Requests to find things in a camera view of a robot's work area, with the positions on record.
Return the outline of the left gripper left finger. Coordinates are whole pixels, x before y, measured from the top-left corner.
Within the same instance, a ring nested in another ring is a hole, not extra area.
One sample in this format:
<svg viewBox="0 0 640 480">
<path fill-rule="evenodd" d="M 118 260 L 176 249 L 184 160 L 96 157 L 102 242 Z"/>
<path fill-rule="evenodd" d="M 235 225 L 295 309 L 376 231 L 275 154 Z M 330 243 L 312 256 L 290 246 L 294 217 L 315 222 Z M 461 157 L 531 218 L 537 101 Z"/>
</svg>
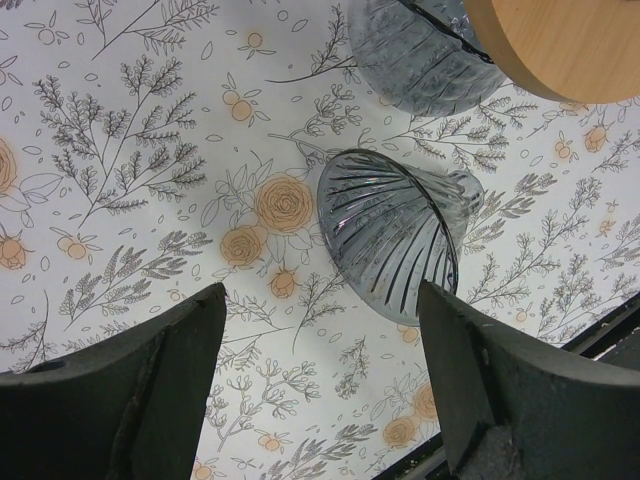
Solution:
<svg viewBox="0 0 640 480">
<path fill-rule="evenodd" d="M 215 283 L 85 349 L 2 373 L 2 478 L 189 478 L 226 314 Z"/>
</svg>

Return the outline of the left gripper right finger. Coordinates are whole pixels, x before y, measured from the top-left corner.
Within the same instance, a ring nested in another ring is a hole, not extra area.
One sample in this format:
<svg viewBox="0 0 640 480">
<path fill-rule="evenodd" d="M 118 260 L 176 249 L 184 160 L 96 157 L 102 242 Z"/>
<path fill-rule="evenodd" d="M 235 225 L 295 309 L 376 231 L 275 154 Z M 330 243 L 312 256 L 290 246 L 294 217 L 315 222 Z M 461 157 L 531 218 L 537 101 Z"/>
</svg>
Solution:
<svg viewBox="0 0 640 480">
<path fill-rule="evenodd" d="M 423 282 L 418 318 L 450 472 L 460 479 L 635 479 L 639 336 L 593 360 Z"/>
</svg>

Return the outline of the grey glass dripper cone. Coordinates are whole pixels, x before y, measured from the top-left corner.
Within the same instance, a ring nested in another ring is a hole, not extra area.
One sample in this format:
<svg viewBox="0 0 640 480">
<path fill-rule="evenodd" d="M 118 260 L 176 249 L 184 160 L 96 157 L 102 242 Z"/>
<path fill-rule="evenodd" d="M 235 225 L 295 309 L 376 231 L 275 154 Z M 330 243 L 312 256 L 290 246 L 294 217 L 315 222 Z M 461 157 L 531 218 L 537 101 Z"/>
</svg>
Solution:
<svg viewBox="0 0 640 480">
<path fill-rule="evenodd" d="M 462 240 L 483 205 L 467 171 L 429 172 L 365 149 L 334 156 L 317 188 L 319 228 L 340 275 L 377 314 L 411 327 L 423 281 L 456 292 Z"/>
</svg>

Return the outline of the wooden dripper ring holder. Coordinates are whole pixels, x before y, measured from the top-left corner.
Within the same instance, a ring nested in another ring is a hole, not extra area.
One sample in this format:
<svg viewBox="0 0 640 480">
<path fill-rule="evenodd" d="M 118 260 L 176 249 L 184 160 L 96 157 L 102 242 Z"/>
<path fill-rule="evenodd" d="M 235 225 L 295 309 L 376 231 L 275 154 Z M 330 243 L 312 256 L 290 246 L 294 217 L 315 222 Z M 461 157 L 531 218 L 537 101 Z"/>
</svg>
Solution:
<svg viewBox="0 0 640 480">
<path fill-rule="evenodd" d="M 639 94 L 637 1 L 464 3 L 494 63 L 545 99 L 615 103 Z"/>
</svg>

